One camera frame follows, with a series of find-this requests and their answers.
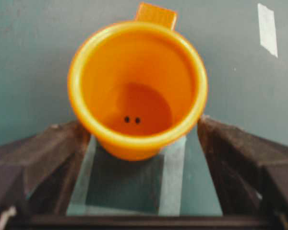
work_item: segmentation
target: orange plastic cup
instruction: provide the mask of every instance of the orange plastic cup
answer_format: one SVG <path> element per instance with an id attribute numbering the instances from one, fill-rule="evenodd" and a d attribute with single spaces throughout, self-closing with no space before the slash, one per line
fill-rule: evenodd
<path id="1" fill-rule="evenodd" d="M 173 31 L 176 16 L 141 3 L 135 21 L 93 34 L 72 61 L 72 107 L 118 158 L 154 156 L 187 133 L 203 112 L 206 71 L 192 45 Z"/>

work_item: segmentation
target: white tape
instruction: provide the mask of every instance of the white tape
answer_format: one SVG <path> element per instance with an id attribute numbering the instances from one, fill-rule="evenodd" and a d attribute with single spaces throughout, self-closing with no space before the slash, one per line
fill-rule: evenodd
<path id="1" fill-rule="evenodd" d="M 272 55 L 278 57 L 274 12 L 259 3 L 258 21 L 260 44 L 264 48 L 266 48 Z"/>
<path id="2" fill-rule="evenodd" d="M 87 147 L 82 165 L 79 171 L 77 182 L 72 193 L 72 197 L 67 208 L 67 215 L 84 215 L 85 214 L 85 202 L 88 187 L 90 185 L 90 176 L 92 165 L 94 162 L 94 156 L 96 153 L 96 139 L 92 135 L 89 146 Z"/>
<path id="3" fill-rule="evenodd" d="M 184 153 L 187 138 L 181 137 L 160 154 L 164 154 L 160 196 L 160 216 L 179 216 L 182 190 Z"/>
<path id="4" fill-rule="evenodd" d="M 125 216 L 125 215 L 137 215 L 148 216 L 149 214 L 125 209 L 100 207 L 100 206 L 86 206 L 85 214 L 88 216 L 101 215 L 101 216 Z"/>

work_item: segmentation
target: teal background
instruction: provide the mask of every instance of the teal background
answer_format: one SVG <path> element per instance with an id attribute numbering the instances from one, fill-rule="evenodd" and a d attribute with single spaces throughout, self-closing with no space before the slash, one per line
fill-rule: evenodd
<path id="1" fill-rule="evenodd" d="M 0 0 L 0 145 L 75 119 L 67 73 L 94 31 L 134 18 L 139 0 Z M 260 46 L 254 0 L 149 0 L 176 10 L 176 30 L 209 78 L 206 114 L 288 145 L 288 0 L 275 12 L 278 58 Z M 181 213 L 220 215 L 197 140 L 187 136 Z"/>

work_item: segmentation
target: white paper strip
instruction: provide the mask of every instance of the white paper strip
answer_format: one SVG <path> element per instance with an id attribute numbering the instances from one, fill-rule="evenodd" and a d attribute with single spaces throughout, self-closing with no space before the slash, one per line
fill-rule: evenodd
<path id="1" fill-rule="evenodd" d="M 84 215 L 85 214 L 85 201 L 87 196 L 88 187 L 90 184 L 90 176 L 94 156 L 96 152 L 96 139 L 92 135 L 89 146 L 87 147 L 82 165 L 79 171 L 77 182 L 75 184 L 66 215 Z"/>
<path id="2" fill-rule="evenodd" d="M 258 4 L 260 44 L 272 55 L 278 57 L 274 11 Z"/>
<path id="3" fill-rule="evenodd" d="M 179 216 L 182 190 L 186 136 L 181 137 L 160 154 L 164 154 L 163 176 L 160 196 L 160 216 Z"/>

